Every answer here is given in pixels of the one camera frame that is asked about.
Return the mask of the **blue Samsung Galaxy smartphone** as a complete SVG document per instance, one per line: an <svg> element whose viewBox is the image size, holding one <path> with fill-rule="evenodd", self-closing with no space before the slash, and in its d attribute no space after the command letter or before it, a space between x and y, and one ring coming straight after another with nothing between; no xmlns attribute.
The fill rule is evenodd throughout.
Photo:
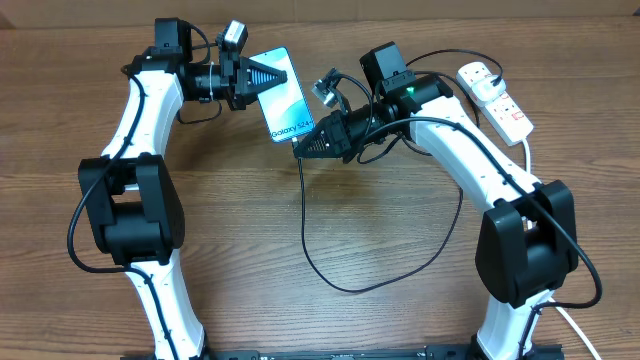
<svg viewBox="0 0 640 360"><path fill-rule="evenodd" d="M274 48L252 56L251 60L285 71L287 75L284 84L258 94L271 140L279 143L309 133L315 122L288 49Z"/></svg>

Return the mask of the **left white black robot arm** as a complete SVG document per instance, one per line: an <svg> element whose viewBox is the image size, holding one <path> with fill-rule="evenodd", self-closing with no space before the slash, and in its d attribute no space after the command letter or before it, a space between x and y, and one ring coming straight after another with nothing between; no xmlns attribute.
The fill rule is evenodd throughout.
<svg viewBox="0 0 640 360"><path fill-rule="evenodd" d="M82 198L70 221L67 250L88 273L74 248L80 215L86 214L97 248L112 257L111 273L123 273L142 303L153 338L154 359L210 359L203 324L191 305L181 270L185 215L165 163L172 126L189 101L243 110L287 75L242 56L245 24L233 20L203 48L219 61L193 59L197 27L179 18L158 18L155 42L124 65L129 98L111 142L78 168Z"/></svg>

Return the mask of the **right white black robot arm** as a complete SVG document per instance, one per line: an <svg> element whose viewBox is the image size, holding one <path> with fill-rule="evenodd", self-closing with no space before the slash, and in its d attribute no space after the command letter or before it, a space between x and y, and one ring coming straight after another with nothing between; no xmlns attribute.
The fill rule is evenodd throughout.
<svg viewBox="0 0 640 360"><path fill-rule="evenodd" d="M475 265L489 293L484 322L466 345L429 345L428 359L559 359L539 346L541 311L578 264L573 196L559 181L543 183L479 129L486 119L508 145L524 143L532 123L509 97L502 66L475 53L455 76L416 71L394 43L362 56L367 103L352 109L329 71L313 87L330 108L294 148L298 160L359 159L373 144L399 141L433 156L482 214Z"/></svg>

